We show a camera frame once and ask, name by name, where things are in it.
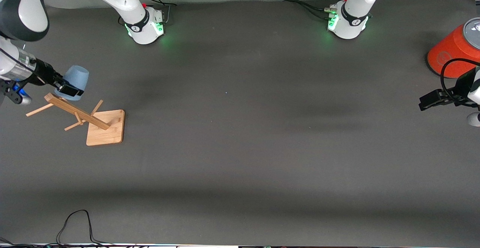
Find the wooden stand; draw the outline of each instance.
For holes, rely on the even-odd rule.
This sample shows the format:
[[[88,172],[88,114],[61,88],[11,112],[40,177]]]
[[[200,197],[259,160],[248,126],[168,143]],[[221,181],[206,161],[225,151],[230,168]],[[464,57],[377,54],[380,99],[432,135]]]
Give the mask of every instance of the wooden stand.
[[[123,141],[125,111],[120,109],[113,111],[97,112],[98,108],[103,103],[103,100],[100,100],[93,109],[93,111],[89,114],[53,93],[48,93],[44,98],[48,102],[48,105],[42,106],[37,110],[27,113],[27,117],[37,114],[52,106],[57,106],[58,108],[67,111],[68,113],[74,115],[75,118],[77,118],[76,123],[65,128],[66,131],[79,125],[83,125],[85,122],[89,122],[89,131],[87,132],[86,142],[87,146],[116,144]]]

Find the orange bucket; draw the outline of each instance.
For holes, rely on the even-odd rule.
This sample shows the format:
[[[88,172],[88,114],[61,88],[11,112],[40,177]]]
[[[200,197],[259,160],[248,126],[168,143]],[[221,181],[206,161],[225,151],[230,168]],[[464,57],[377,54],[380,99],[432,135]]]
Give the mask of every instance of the orange bucket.
[[[465,58],[480,62],[480,17],[458,26],[427,54],[428,67],[440,75],[442,67],[451,59]],[[452,62],[445,70],[445,77],[458,78],[475,65]]]

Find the dark gray mat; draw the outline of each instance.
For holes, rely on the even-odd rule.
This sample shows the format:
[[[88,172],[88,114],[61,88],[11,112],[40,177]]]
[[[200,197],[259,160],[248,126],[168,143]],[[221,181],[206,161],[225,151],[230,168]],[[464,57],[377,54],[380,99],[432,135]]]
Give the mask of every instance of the dark gray mat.
[[[326,5],[329,2],[317,2]],[[57,108],[0,108],[1,232],[51,242],[91,212],[109,242],[480,246],[478,128],[420,112],[424,54],[473,0],[379,0],[354,41],[286,2],[181,5],[136,45],[113,9],[49,11],[26,50],[90,70],[78,103],[125,109],[125,139],[86,147]],[[85,217],[63,241],[86,242]]]

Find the wooden rod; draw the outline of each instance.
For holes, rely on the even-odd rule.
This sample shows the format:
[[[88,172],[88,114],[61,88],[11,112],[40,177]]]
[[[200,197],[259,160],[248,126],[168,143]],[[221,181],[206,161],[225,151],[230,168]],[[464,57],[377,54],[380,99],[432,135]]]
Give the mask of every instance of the wooden rod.
[[[74,123],[74,124],[70,125],[69,127],[65,128],[64,130],[68,131],[70,129],[73,129],[73,128],[77,127],[78,125],[80,125],[80,124],[79,123]]]
[[[26,115],[27,117],[30,117],[30,116],[35,115],[35,114],[37,114],[37,113],[39,113],[39,112],[41,112],[41,111],[43,111],[43,110],[45,110],[45,109],[47,109],[47,108],[50,108],[50,107],[52,107],[52,106],[53,106],[53,104],[49,103],[48,105],[42,106],[42,107],[40,107],[39,109],[35,109],[34,111],[31,111],[31,112],[29,112],[29,113],[26,113],[25,115]]]
[[[68,113],[75,115],[75,112],[77,112],[79,118],[84,119],[88,121],[89,123],[98,126],[99,128],[103,130],[107,130],[110,128],[110,125],[107,123],[103,122],[101,119],[96,118],[94,116],[91,116],[89,113],[81,110],[80,108],[70,104],[67,101],[64,101],[60,99],[58,96],[54,95],[53,93],[48,93],[45,95],[45,100],[51,104],[54,104],[55,106],[59,107],[60,109],[63,109],[67,111]]]
[[[77,123],[79,125],[84,125],[84,123],[82,122],[82,119],[80,118],[80,116],[78,115],[77,111],[74,112],[75,114],[75,118],[77,118]]]
[[[93,111],[92,111],[91,115],[93,115],[93,114],[96,113],[96,111],[100,108],[100,106],[102,105],[102,103],[103,103],[103,100],[100,100],[100,101],[98,102],[98,104],[96,104],[95,108],[93,108]]]

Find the light blue plastic cup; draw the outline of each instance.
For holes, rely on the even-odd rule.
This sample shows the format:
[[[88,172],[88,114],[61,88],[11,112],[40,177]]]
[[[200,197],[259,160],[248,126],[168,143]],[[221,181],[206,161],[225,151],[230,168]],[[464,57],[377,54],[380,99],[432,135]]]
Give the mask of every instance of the light blue plastic cup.
[[[89,81],[89,72],[87,69],[84,67],[78,66],[78,65],[73,65],[68,69],[68,71],[65,73],[63,76],[63,79],[67,80],[72,86],[77,87],[78,89],[85,90],[85,87],[87,86],[87,82]],[[58,90],[55,89],[55,93],[70,101],[78,101],[82,96],[70,96],[67,94],[63,94],[59,92]]]

